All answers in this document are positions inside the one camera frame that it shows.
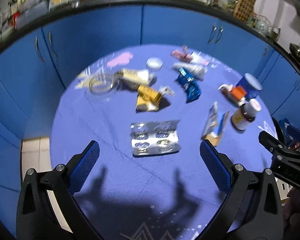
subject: beige floor tile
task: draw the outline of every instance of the beige floor tile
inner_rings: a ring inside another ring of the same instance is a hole
[[[41,137],[40,138],[40,149],[41,151],[49,151],[50,150],[50,140],[49,137]]]
[[[49,150],[39,152],[39,172],[52,171]]]
[[[27,170],[34,168],[39,172],[39,151],[22,153],[22,180],[25,178]]]
[[[40,139],[27,140],[22,142],[22,153],[39,152]]]
[[[68,225],[65,217],[63,216],[63,214],[62,214],[62,212],[61,212],[61,210],[59,208],[58,202],[56,200],[56,197],[55,197],[53,191],[47,190],[47,192],[48,192],[48,196],[49,196],[49,199],[50,199],[53,211],[54,211],[54,213],[55,213],[55,215],[56,215],[56,217],[57,217],[57,219],[59,221],[60,226],[64,230],[67,230],[67,231],[69,231],[69,232],[72,233],[72,231],[71,231],[71,229],[70,229],[70,227],[69,227],[69,225]]]

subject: round table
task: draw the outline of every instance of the round table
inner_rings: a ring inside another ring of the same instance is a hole
[[[99,143],[100,157],[74,198],[105,240],[195,239],[225,197],[201,159],[199,146],[215,101],[222,113],[230,110],[232,115],[236,110],[218,87],[236,84],[242,76],[201,53],[217,68],[208,68],[204,81],[198,82],[200,98],[186,104],[186,94],[175,81],[178,72],[172,69],[178,62],[171,56],[175,49],[182,50],[153,44],[112,53],[78,75],[61,97],[50,138],[51,164],[66,164],[91,140]],[[152,87],[170,86],[175,91],[174,97],[165,96],[170,106],[158,112],[136,113],[135,91],[122,90],[100,98],[90,93],[90,75],[121,68],[144,69],[150,57],[163,61],[162,69],[154,72],[157,81]],[[251,171],[263,171],[271,164],[272,155],[258,142],[259,133],[266,130],[276,137],[266,106],[260,97],[257,100],[262,110],[255,122],[239,133],[229,119],[217,146],[233,163]],[[180,120],[177,131],[182,149],[171,155],[134,158],[131,123],[168,120]]]

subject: countertop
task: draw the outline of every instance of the countertop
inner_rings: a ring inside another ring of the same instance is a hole
[[[49,14],[40,17],[34,20],[33,22],[31,22],[30,24],[24,26],[20,30],[15,31],[4,43],[0,44],[0,54],[12,43],[20,39],[21,37],[25,36],[26,34],[32,32],[33,30],[41,26],[54,22],[63,17],[78,14],[95,8],[110,7],[116,5],[129,5],[129,4],[151,4],[151,5],[164,5],[164,6],[170,6],[176,8],[183,8],[183,9],[188,9],[188,10],[208,14],[213,17],[219,18],[223,21],[229,22],[255,35],[256,37],[263,40],[264,42],[268,43],[276,51],[278,51],[300,75],[300,64],[298,64],[293,59],[292,55],[290,55],[287,51],[285,51],[280,45],[270,42],[266,37],[257,33],[255,30],[247,26],[244,22],[237,20],[231,14],[226,13],[221,9],[217,9],[210,6],[204,6],[202,3],[193,0],[90,0],[90,1],[81,2],[77,8],[71,8],[70,5],[65,6],[53,12],[50,12]]]

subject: white jar lid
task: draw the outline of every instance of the white jar lid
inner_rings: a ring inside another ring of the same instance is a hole
[[[162,60],[157,58],[157,57],[151,57],[147,60],[147,67],[150,69],[150,70],[160,70],[161,67],[162,67]]]
[[[261,105],[256,99],[250,99],[248,103],[244,105],[244,110],[250,116],[256,116],[261,111]]]

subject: crumpled blue packet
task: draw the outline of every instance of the crumpled blue packet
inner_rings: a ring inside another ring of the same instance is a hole
[[[193,75],[183,67],[179,69],[179,72],[176,80],[187,94],[187,103],[197,100],[201,95],[201,90]]]

